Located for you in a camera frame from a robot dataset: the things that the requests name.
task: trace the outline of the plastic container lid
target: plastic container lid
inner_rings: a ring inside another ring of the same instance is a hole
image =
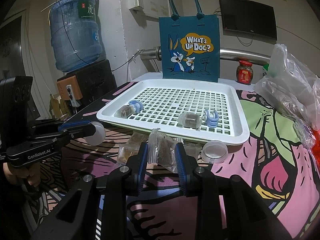
[[[239,60],[239,63],[241,65],[247,66],[247,67],[252,67],[252,63],[249,61],[245,61],[245,60]]]
[[[202,148],[201,157],[205,162],[223,163],[228,157],[228,148],[223,142],[210,141]]]
[[[100,145],[103,143],[104,139],[106,138],[106,130],[104,129],[103,125],[99,122],[91,122],[96,128],[96,132],[92,136],[85,137],[85,141],[92,145]]]

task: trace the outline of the electrical outlet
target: electrical outlet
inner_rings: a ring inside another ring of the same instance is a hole
[[[78,101],[75,99],[75,96],[74,96],[74,94],[73,94],[72,86],[71,86],[71,85],[67,85],[67,92],[68,92],[68,95],[69,95],[69,98],[70,98],[71,105],[72,105],[73,107],[79,107],[80,104],[79,104]]]
[[[143,0],[128,0],[129,10],[143,10]]]

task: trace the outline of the screw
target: screw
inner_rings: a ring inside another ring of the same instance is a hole
[[[233,175],[231,177],[232,181],[234,182],[240,182],[241,181],[241,177],[239,175]]]
[[[119,169],[121,172],[127,172],[129,170],[129,167],[128,166],[122,166],[120,167]]]
[[[196,167],[196,168],[195,168],[195,171],[196,171],[197,173],[204,173],[204,168],[203,168],[203,167]]]
[[[89,182],[89,181],[92,180],[92,176],[91,176],[91,175],[85,175],[85,176],[83,177],[83,180],[84,180],[85,182]]]

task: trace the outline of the white plastic tray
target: white plastic tray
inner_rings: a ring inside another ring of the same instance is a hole
[[[139,100],[144,110],[128,119],[114,117],[114,113],[130,100]],[[220,115],[218,127],[208,128],[204,112],[214,109]],[[177,123],[182,112],[199,114],[202,125],[198,129],[185,128]],[[225,84],[176,79],[149,79],[139,82],[112,100],[97,113],[101,121],[134,130],[151,132],[160,128],[173,137],[196,142],[212,140],[227,145],[243,144],[250,135],[239,98],[233,87]]]

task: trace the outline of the blue tote bag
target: blue tote bag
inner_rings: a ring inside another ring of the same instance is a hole
[[[220,76],[220,36],[216,15],[179,16],[169,0],[171,17],[161,17],[160,42],[163,78],[217,82]]]

